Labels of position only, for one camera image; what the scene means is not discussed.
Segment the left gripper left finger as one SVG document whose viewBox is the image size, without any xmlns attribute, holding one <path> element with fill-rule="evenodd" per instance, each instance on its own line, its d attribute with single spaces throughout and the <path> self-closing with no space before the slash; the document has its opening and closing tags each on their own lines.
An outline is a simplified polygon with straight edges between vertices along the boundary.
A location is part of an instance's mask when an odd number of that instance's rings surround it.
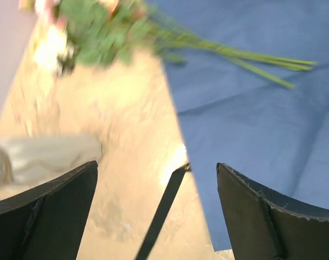
<svg viewBox="0 0 329 260">
<path fill-rule="evenodd" d="M 87 162 L 0 200 L 0 260 L 75 260 L 93 201 L 98 164 Z"/>
</svg>

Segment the blue wrapping paper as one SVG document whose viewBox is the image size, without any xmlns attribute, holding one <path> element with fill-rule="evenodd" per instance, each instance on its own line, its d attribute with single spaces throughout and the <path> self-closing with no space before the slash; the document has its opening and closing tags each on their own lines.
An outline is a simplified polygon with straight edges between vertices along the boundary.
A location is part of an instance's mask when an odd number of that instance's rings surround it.
<svg viewBox="0 0 329 260">
<path fill-rule="evenodd" d="M 155 1 L 198 35 L 230 47 L 314 61 L 311 71 L 260 68 L 287 89 L 213 53 L 166 64 L 215 250 L 231 247 L 217 191 L 226 163 L 287 196 L 329 209 L 329 0 Z"/>
</svg>

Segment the white ceramic vase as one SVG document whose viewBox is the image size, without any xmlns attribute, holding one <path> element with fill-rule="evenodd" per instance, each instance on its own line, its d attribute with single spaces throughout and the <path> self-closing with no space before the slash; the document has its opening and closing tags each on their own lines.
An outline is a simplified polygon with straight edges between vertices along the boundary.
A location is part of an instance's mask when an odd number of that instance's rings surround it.
<svg viewBox="0 0 329 260">
<path fill-rule="evenodd" d="M 42 135 L 0 140 L 0 186 L 29 185 L 102 158 L 92 135 Z"/>
</svg>

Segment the black ribbon gold lettering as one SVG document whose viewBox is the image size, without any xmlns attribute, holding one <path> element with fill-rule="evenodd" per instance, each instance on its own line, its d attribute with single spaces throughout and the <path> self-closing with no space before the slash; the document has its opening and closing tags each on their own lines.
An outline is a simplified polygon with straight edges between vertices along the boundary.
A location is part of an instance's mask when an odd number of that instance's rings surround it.
<svg viewBox="0 0 329 260">
<path fill-rule="evenodd" d="M 148 231 L 144 237 L 142 245 L 140 246 L 135 260 L 146 260 L 161 232 L 161 229 L 168 216 L 170 208 L 174 202 L 174 199 L 178 193 L 180 185 L 183 181 L 186 172 L 190 172 L 190 163 L 186 163 L 177 168 L 170 176 L 166 189 L 162 195 L 162 198 L 158 204 L 156 212 L 153 216 L 152 222 L 148 228 Z"/>
</svg>

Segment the pink white flower bouquet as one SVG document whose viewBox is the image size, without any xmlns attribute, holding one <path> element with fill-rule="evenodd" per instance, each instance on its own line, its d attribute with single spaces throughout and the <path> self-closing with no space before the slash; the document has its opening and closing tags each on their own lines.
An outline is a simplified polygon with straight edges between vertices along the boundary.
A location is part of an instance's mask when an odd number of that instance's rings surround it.
<svg viewBox="0 0 329 260">
<path fill-rule="evenodd" d="M 115 60 L 130 64 L 137 47 L 173 63 L 183 63 L 177 49 L 211 51 L 287 88 L 293 85 L 253 62 L 294 71 L 314 66 L 313 61 L 243 51 L 202 38 L 142 1 L 20 1 L 19 8 L 46 20 L 47 35 L 36 44 L 33 58 L 57 76 L 70 74 L 77 64 L 103 68 Z"/>
</svg>

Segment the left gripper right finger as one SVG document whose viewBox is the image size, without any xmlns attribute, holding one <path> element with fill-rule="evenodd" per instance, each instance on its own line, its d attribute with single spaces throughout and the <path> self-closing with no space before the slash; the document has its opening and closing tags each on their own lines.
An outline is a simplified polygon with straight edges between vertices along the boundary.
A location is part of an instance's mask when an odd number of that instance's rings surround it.
<svg viewBox="0 0 329 260">
<path fill-rule="evenodd" d="M 329 210 L 283 195 L 226 164 L 218 193 L 237 260 L 329 260 Z"/>
</svg>

